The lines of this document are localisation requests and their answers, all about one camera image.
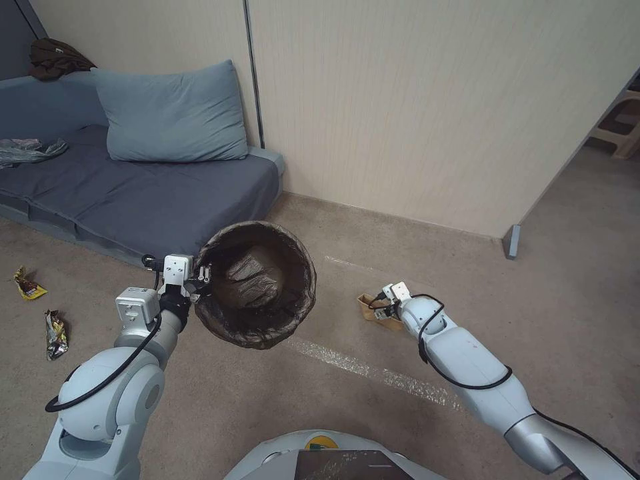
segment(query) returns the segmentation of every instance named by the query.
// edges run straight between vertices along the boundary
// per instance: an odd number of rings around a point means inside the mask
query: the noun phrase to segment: beige carpet
[[[498,241],[285,195],[270,215],[318,272],[317,305],[270,351],[234,347],[191,315],[141,452],[143,478],[219,479],[258,442],[325,428],[384,443],[455,479],[539,478],[459,408],[415,342],[364,322],[355,298],[406,280],[513,367],[531,402],[640,467],[640,164],[585,148],[523,225],[517,261]],[[0,477],[39,458],[68,372],[108,348],[114,299],[150,273],[0,220]],[[20,265],[49,294],[20,298]],[[43,312],[60,309],[71,348],[45,360]]]

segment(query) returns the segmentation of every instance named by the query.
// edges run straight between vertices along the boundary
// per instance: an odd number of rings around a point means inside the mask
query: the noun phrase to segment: wall
[[[23,77],[31,68],[29,48],[36,39],[20,7],[14,0],[0,2],[0,80]]]
[[[285,189],[502,236],[640,65],[636,0],[250,0]]]
[[[238,72],[245,127],[259,145],[241,0],[31,0],[50,37],[99,67],[175,73],[230,58]]]

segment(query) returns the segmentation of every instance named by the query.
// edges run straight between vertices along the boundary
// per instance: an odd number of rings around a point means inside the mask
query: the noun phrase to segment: chip bag
[[[64,322],[58,317],[58,310],[45,312],[45,325],[47,328],[47,358],[56,360],[69,349],[67,330]]]
[[[18,271],[13,274],[13,281],[18,286],[20,295],[22,295],[22,298],[25,300],[35,300],[47,292],[36,282],[27,280],[24,267],[20,267]]]

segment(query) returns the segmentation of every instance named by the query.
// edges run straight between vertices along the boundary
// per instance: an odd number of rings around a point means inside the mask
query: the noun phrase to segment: sofa
[[[62,138],[62,155],[0,169],[0,215],[133,265],[196,255],[222,228],[263,218],[282,192],[280,154],[198,163],[116,161],[91,72],[0,81],[0,139]]]

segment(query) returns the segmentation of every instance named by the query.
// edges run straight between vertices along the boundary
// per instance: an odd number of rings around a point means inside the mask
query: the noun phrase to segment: blue pillow
[[[247,156],[240,91],[231,60],[170,75],[91,71],[109,120],[111,158],[196,162]]]

